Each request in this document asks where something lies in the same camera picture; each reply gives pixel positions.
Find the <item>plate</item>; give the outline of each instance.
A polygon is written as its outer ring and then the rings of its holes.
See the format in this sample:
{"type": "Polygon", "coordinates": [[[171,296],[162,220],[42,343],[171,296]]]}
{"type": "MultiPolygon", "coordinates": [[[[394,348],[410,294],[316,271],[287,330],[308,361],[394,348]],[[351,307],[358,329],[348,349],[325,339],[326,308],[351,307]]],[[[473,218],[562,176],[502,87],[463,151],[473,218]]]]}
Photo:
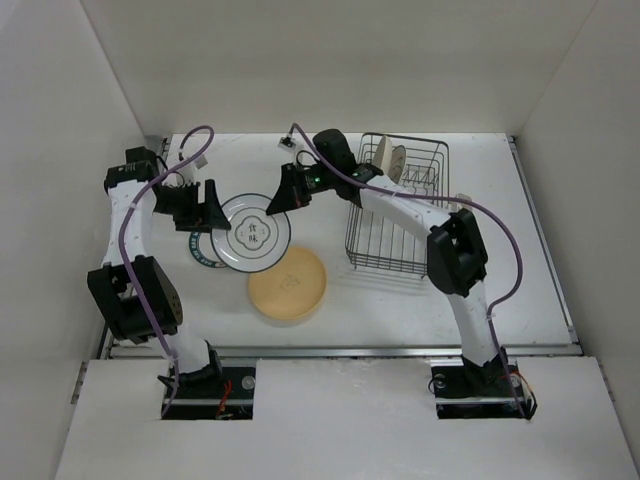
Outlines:
{"type": "Polygon", "coordinates": [[[277,320],[299,320],[322,303],[327,271],[311,250],[291,247],[273,268],[249,276],[249,297],[265,315],[277,320]]]}
{"type": "Polygon", "coordinates": [[[260,272],[282,259],[291,241],[291,224],[286,213],[267,215],[271,199],[245,193],[222,205],[231,230],[213,230],[211,245],[229,268],[239,272],[260,272]]]}

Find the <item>metal rack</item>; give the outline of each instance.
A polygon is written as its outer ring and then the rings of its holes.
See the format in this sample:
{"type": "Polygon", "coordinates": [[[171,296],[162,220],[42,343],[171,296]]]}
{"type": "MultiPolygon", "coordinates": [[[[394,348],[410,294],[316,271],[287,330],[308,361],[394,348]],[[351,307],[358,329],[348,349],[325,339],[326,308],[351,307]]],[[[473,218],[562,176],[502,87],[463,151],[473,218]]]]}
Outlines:
{"type": "MultiPolygon", "coordinates": [[[[378,143],[385,136],[365,133],[360,141],[358,162],[370,163],[378,143]]],[[[423,195],[449,195],[449,146],[426,138],[386,135],[394,146],[403,145],[407,160],[400,184],[423,195]]],[[[434,202],[444,206],[443,202],[434,202]]],[[[379,214],[351,206],[345,249],[357,267],[420,275],[427,274],[426,243],[416,239],[379,214]]]]}

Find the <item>white table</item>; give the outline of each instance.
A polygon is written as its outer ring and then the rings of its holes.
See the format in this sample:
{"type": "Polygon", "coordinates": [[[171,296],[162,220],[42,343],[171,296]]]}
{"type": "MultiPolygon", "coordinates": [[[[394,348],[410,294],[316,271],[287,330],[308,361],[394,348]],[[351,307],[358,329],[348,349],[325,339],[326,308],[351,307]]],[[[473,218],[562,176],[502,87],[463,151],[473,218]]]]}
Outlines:
{"type": "Polygon", "coordinates": [[[266,360],[252,421],[161,421],[162,360],[92,361],[57,480],[637,480],[592,358],[523,358],[532,422],[438,420],[426,360],[266,360]]]}
{"type": "MultiPolygon", "coordinates": [[[[508,346],[571,344],[568,321],[506,136],[425,136],[450,146],[451,193],[462,192],[493,209],[520,243],[524,281],[516,297],[496,309],[501,341],[508,346]]],[[[347,137],[357,152],[360,135],[347,137]]],[[[185,153],[195,151],[204,138],[195,137],[185,153]]],[[[214,178],[222,203],[246,192],[273,196],[280,181],[280,165],[291,160],[276,147],[279,138],[275,134],[219,135],[208,151],[209,165],[197,172],[197,178],[214,178]]],[[[175,162],[181,139],[180,135],[173,137],[169,163],[175,162]]],[[[246,274],[197,264],[188,253],[187,236],[174,231],[169,217],[156,216],[152,251],[180,294],[185,321],[196,335],[216,347],[459,345],[448,302],[428,279],[354,270],[344,251],[348,210],[346,202],[327,192],[316,195],[309,207],[289,214],[292,244],[314,250],[329,274],[322,307],[293,326],[273,322],[253,307],[246,274]]],[[[502,231],[482,214],[477,218],[489,253],[487,295],[493,299],[511,288],[515,260],[502,231]]]]}

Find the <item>rack wire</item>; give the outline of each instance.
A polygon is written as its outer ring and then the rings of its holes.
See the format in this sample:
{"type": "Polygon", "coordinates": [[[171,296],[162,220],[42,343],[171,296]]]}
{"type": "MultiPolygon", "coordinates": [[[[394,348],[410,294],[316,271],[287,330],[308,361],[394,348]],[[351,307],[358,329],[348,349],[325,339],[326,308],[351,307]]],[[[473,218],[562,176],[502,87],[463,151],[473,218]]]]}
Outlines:
{"type": "MultiPolygon", "coordinates": [[[[385,136],[365,133],[360,141],[359,163],[371,163],[385,136]]],[[[407,159],[400,184],[415,194],[449,195],[449,146],[439,140],[386,135],[394,146],[403,145],[407,159]]],[[[433,202],[445,206],[443,202],[433,202]]],[[[426,239],[416,239],[379,214],[351,206],[345,250],[356,268],[370,267],[409,274],[427,274],[426,239]]]]}

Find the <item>dish rack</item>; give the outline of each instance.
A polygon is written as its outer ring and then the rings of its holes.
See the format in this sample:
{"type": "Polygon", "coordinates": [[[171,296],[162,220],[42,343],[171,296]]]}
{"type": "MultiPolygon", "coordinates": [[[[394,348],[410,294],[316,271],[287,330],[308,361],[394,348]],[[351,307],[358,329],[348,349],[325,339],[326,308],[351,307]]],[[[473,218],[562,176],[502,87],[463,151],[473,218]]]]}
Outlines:
{"type": "MultiPolygon", "coordinates": [[[[359,163],[371,163],[378,143],[385,136],[365,133],[360,141],[359,163]]],[[[449,195],[449,146],[426,138],[386,135],[394,146],[407,151],[400,185],[412,193],[449,195]]],[[[446,202],[433,202],[445,206],[446,202]]],[[[351,206],[345,249],[356,268],[370,267],[409,274],[427,275],[426,238],[418,240],[380,214],[351,206]]]]}

